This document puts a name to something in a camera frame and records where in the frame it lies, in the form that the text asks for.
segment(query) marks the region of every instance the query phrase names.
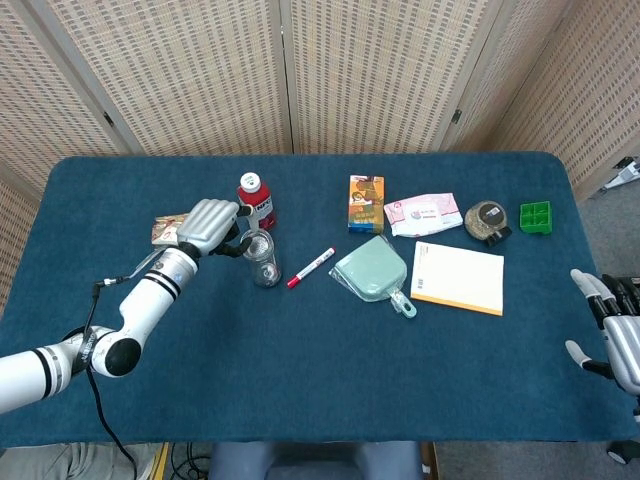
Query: green container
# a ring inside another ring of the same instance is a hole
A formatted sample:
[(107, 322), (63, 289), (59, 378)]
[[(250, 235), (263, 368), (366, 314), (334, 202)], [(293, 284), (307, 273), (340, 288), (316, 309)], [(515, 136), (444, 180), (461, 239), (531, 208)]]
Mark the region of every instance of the green container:
[(551, 202), (520, 205), (520, 229), (525, 233), (551, 233)]

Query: cable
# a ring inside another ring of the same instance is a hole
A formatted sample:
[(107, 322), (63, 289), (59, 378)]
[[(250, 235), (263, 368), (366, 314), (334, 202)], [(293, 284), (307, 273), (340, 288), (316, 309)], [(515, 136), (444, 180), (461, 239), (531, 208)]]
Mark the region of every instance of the cable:
[[(208, 455), (198, 455), (198, 456), (193, 456), (193, 443), (189, 442), (187, 444), (187, 459), (182, 462), (180, 465), (178, 465), (178, 467), (176, 467), (175, 464), (175, 459), (174, 459), (174, 452), (175, 452), (175, 448), (176, 448), (176, 444), (172, 444), (171, 445), (171, 455), (170, 455), (170, 459), (171, 459), (171, 468), (173, 469), (173, 473), (171, 474), (171, 479), (178, 477), (180, 480), (194, 480), (193, 477), (191, 476), (191, 473), (195, 473), (196, 474), (196, 479), (200, 479), (200, 478), (208, 478), (208, 474), (209, 471), (208, 470), (202, 470), (200, 469), (195, 461), (196, 460), (210, 460), (211, 457)], [(181, 473), (180, 473), (180, 469), (182, 467), (184, 467), (186, 464), (189, 464), (189, 470), (187, 471), (187, 476), (184, 477)]]
[(209, 470), (200, 470), (200, 468), (198, 468), (198, 466), (196, 465), (196, 462), (193, 461), (193, 442), (187, 443), (187, 460), (189, 461), (191, 470), (195, 471), (198, 477), (200, 475), (206, 476), (209, 474)]
[[(192, 460), (204, 460), (207, 459), (209, 460), (210, 457), (208, 455), (198, 455), (196, 457), (192, 457)], [(189, 460), (185, 460), (184, 462), (182, 462), (180, 465), (178, 465), (178, 468), (175, 468), (173, 461), (171, 462), (171, 467), (173, 468), (173, 473), (171, 474), (171, 476), (169, 477), (169, 480), (173, 480), (174, 478), (178, 477), (181, 478), (182, 480), (193, 480), (191, 477), (189, 477), (188, 479), (183, 477), (182, 475), (180, 475), (180, 473), (178, 473), (180, 471), (180, 469), (182, 467), (184, 467), (187, 463), (189, 463)]]
[(131, 462), (131, 466), (133, 467), (133, 479), (136, 480), (138, 478), (138, 466), (136, 465), (136, 461), (133, 459), (131, 454), (127, 452), (124, 448), (120, 440), (116, 436), (116, 434), (111, 430), (111, 427), (107, 423), (106, 418), (104, 418), (104, 413), (102, 412), (102, 402), (100, 401), (100, 392), (98, 391), (98, 386), (96, 385), (96, 381), (93, 378), (93, 373), (91, 373), (91, 369), (87, 368), (87, 377), (89, 378), (89, 383), (91, 384), (91, 390), (93, 391), (93, 396), (96, 399), (96, 408), (98, 409), (98, 417), (100, 418), (100, 423), (109, 434), (109, 436), (113, 439), (113, 441), (118, 446), (118, 449), (122, 452), (122, 454), (129, 459)]
[[(96, 306), (98, 305), (98, 299), (100, 298), (100, 289), (105, 286), (116, 285), (123, 282), (126, 282), (128, 277), (116, 277), (115, 279), (105, 279), (101, 282), (96, 282), (93, 284), (93, 290), (91, 294), (91, 308), (89, 309), (89, 315), (87, 316), (87, 321), (84, 324), (84, 337), (87, 337), (87, 333), (89, 332), (89, 328), (91, 327), (91, 322), (93, 321), (93, 314), (96, 311)], [(122, 452), (122, 454), (131, 462), (131, 466), (133, 467), (133, 480), (137, 480), (138, 478), (138, 466), (136, 465), (136, 461), (133, 459), (131, 454), (127, 452), (124, 448), (117, 435), (111, 430), (111, 427), (107, 423), (107, 419), (104, 418), (104, 412), (102, 411), (102, 401), (100, 400), (100, 391), (98, 390), (98, 385), (96, 384), (95, 379), (93, 378), (93, 373), (91, 372), (91, 366), (88, 365), (86, 368), (87, 378), (89, 379), (89, 385), (91, 385), (91, 391), (93, 392), (93, 397), (96, 400), (96, 409), (98, 410), (98, 418), (100, 419), (100, 423), (105, 431), (109, 434), (109, 436), (113, 439), (115, 444), (118, 446), (118, 450)]]

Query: dustpan handle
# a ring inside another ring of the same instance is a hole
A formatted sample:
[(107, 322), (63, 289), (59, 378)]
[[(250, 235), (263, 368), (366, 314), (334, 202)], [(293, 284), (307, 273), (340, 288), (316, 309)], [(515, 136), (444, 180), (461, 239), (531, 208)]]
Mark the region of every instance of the dustpan handle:
[(391, 304), (396, 312), (401, 312), (407, 318), (413, 318), (418, 313), (416, 307), (400, 290), (391, 293)]

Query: bottle label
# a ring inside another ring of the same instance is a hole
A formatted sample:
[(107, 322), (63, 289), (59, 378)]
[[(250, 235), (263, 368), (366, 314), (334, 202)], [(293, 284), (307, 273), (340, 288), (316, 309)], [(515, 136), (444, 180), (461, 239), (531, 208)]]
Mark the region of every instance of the bottle label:
[(256, 209), (256, 216), (258, 220), (264, 220), (271, 212), (273, 212), (273, 203), (271, 202), (271, 197), (269, 196), (264, 202), (256, 205), (254, 208)]

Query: red marker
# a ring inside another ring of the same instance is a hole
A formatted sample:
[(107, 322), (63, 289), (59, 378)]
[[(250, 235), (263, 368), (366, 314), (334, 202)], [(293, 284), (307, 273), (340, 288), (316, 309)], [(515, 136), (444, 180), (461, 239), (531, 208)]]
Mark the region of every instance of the red marker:
[(336, 253), (336, 249), (331, 247), (329, 250), (324, 252), (322, 255), (320, 255), (318, 258), (316, 258), (309, 265), (307, 265), (302, 270), (300, 270), (300, 272), (295, 277), (293, 277), (291, 280), (289, 280), (287, 282), (287, 287), (289, 287), (289, 288), (295, 287), (297, 284), (300, 283), (300, 280), (302, 280), (304, 277), (309, 275), (316, 268), (318, 268), (320, 265), (322, 265), (324, 262), (326, 262), (327, 259), (330, 258), (331, 255), (333, 255), (334, 253)]

